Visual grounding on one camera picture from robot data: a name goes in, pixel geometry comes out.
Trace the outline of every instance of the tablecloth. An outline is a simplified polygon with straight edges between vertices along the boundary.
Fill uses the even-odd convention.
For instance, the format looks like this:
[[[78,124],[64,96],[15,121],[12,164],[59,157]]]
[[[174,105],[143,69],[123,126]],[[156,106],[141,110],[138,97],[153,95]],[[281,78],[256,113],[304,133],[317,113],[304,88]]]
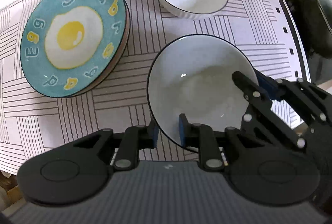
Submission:
[[[102,128],[123,132],[149,124],[146,81],[153,59],[167,43],[188,34],[211,34],[230,41],[253,66],[274,79],[310,80],[301,40],[284,0],[229,0],[212,18],[185,20],[158,0],[126,0],[131,14],[128,45],[114,71],[95,89],[72,98],[49,98],[27,82],[20,64],[20,40],[41,0],[18,0],[0,11],[0,169],[16,174],[27,159]],[[301,119],[285,102],[272,110],[289,126]],[[193,160],[159,135],[145,160]]]

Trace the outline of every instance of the round black disc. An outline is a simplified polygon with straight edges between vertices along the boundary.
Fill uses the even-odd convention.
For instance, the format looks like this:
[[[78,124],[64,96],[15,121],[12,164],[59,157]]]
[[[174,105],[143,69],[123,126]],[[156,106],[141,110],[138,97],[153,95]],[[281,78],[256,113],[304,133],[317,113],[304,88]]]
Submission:
[[[248,199],[283,206],[308,198],[318,187],[320,175],[304,155],[265,146],[247,149],[231,165],[229,178]]]
[[[30,202],[61,206],[95,195],[106,184],[108,169],[86,149],[72,148],[70,153],[54,150],[26,161],[17,178]]]

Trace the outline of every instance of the bolt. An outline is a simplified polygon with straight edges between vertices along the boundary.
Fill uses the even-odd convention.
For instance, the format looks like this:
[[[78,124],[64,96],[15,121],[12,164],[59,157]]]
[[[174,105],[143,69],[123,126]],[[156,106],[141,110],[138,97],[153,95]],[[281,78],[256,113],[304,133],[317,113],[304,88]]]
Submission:
[[[132,162],[128,159],[119,159],[115,162],[115,166],[118,168],[128,168]]]
[[[243,120],[244,120],[245,122],[250,122],[250,121],[252,120],[252,115],[251,115],[251,114],[245,114],[245,115],[243,116]]]
[[[255,98],[259,98],[261,96],[261,94],[258,92],[258,91],[255,91],[253,94],[252,94]]]
[[[320,117],[320,119],[322,120],[322,121],[326,121],[326,115],[325,114],[323,114],[323,113],[321,113],[320,115],[319,115],[319,117]]]
[[[305,140],[303,138],[298,139],[297,146],[298,148],[304,148]]]
[[[206,166],[209,168],[220,168],[222,166],[222,161],[219,159],[209,159],[206,162]]]

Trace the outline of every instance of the yellow letter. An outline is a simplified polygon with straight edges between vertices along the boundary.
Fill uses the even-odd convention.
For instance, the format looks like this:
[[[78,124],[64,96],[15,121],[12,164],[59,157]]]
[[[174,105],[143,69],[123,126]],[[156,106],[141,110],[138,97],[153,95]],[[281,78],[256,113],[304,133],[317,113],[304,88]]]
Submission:
[[[117,14],[117,1],[118,0],[114,0],[112,5],[110,6],[110,8],[108,9],[108,13],[111,15],[111,16],[115,16]]]
[[[29,31],[27,38],[28,41],[34,42],[35,44],[39,41],[39,35],[33,31]]]
[[[113,53],[113,50],[114,50],[113,43],[110,42],[110,43],[105,47],[105,50],[104,50],[104,52],[103,52],[103,58],[108,58],[108,57]]]
[[[77,78],[71,78],[71,77],[69,77],[67,79],[67,84],[63,88],[65,90],[72,89],[74,86],[76,86],[77,82],[78,82]]]

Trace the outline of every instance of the teal plate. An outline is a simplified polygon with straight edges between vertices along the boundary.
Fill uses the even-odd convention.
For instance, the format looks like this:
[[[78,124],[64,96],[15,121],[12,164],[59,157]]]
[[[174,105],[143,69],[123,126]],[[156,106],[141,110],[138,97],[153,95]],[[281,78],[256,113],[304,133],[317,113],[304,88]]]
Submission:
[[[124,0],[42,0],[21,39],[29,84],[49,97],[77,94],[110,63],[126,22]]]

